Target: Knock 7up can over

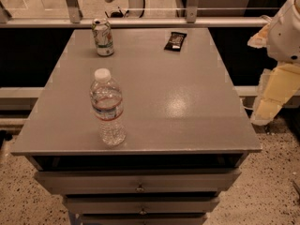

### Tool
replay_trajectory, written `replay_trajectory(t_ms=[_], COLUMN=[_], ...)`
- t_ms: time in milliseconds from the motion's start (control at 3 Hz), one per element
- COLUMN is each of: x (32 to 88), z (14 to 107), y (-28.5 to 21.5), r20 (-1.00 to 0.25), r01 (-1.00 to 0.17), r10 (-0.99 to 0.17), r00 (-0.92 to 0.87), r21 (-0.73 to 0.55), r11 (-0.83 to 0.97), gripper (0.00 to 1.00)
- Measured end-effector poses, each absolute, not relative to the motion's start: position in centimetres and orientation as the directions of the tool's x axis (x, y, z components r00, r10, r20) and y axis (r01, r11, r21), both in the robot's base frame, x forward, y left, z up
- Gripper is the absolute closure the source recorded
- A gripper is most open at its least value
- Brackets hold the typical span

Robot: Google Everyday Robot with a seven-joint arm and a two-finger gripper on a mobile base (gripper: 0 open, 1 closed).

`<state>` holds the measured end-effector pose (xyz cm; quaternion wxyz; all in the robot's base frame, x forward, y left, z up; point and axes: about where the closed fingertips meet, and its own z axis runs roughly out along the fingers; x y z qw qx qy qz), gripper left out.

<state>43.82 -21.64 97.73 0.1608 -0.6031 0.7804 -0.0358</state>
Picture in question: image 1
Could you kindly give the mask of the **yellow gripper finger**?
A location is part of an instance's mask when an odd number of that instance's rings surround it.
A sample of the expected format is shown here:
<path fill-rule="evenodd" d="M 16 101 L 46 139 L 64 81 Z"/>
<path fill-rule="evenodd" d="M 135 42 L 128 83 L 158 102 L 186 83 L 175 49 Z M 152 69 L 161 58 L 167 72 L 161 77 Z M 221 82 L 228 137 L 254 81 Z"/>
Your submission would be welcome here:
<path fill-rule="evenodd" d="M 270 24 L 265 25 L 258 33 L 256 33 L 248 40 L 247 45 L 256 49 L 265 48 L 269 27 Z"/>
<path fill-rule="evenodd" d="M 278 62 L 273 70 L 266 69 L 259 83 L 250 122 L 265 126 L 300 89 L 300 65 Z"/>

